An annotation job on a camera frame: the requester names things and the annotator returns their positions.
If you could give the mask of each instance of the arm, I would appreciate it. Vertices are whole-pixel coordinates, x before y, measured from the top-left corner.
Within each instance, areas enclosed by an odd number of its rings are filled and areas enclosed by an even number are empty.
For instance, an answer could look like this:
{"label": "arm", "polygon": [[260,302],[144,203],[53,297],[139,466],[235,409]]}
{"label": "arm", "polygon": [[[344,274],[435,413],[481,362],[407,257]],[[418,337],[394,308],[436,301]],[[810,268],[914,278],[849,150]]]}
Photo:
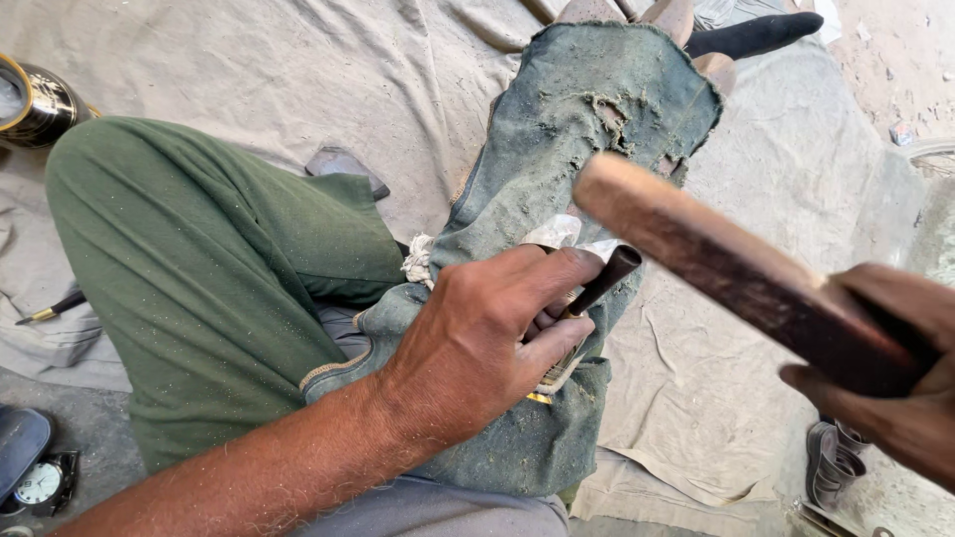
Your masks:
{"label": "arm", "polygon": [[834,279],[911,323],[942,358],[909,397],[900,399],[853,394],[806,366],[786,366],[782,379],[822,412],[955,493],[955,290],[876,265],[861,265]]}
{"label": "arm", "polygon": [[[533,391],[593,330],[546,312],[602,265],[574,248],[523,246],[445,268],[380,371],[119,492],[55,535],[292,529],[471,438]],[[525,332],[535,336],[521,346]]]}

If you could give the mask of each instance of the lap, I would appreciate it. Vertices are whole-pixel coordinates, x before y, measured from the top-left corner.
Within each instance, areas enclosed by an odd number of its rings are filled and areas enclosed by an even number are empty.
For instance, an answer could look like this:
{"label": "lap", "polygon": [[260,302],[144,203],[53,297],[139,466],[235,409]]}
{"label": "lap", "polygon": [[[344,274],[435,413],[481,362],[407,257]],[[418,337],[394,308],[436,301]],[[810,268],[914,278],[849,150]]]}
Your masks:
{"label": "lap", "polygon": [[367,179],[300,178],[179,125],[83,123],[47,189],[150,472],[300,408],[302,378],[345,361],[313,298],[364,307],[403,280]]}

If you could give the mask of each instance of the wooden mallet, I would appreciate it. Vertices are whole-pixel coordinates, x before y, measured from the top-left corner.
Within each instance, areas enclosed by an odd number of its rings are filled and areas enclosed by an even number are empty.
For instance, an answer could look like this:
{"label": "wooden mallet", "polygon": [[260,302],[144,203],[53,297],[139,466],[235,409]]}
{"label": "wooden mallet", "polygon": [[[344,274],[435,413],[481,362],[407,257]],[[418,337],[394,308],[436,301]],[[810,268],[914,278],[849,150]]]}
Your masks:
{"label": "wooden mallet", "polygon": [[645,257],[849,390],[904,397],[939,358],[908,323],[623,158],[591,158],[573,197]]}

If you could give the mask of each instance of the wristwatch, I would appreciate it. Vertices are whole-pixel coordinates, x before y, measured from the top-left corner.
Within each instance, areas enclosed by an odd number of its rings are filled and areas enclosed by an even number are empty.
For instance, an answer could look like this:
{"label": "wristwatch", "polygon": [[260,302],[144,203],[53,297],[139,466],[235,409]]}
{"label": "wristwatch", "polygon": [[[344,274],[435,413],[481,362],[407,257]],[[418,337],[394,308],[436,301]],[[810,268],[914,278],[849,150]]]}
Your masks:
{"label": "wristwatch", "polygon": [[73,497],[79,451],[52,453],[31,466],[13,490],[13,498],[31,507],[34,517],[52,517]]}

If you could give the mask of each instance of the hairy forearm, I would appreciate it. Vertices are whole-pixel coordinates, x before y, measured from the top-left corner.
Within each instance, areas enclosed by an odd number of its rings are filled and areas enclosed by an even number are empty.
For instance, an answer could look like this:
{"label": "hairy forearm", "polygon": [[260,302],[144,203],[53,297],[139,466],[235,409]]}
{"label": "hairy forearm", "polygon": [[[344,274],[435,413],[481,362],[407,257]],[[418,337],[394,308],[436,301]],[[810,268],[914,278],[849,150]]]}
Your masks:
{"label": "hairy forearm", "polygon": [[410,429],[387,392],[375,375],[353,382],[123,490],[55,535],[279,535],[444,447]]}

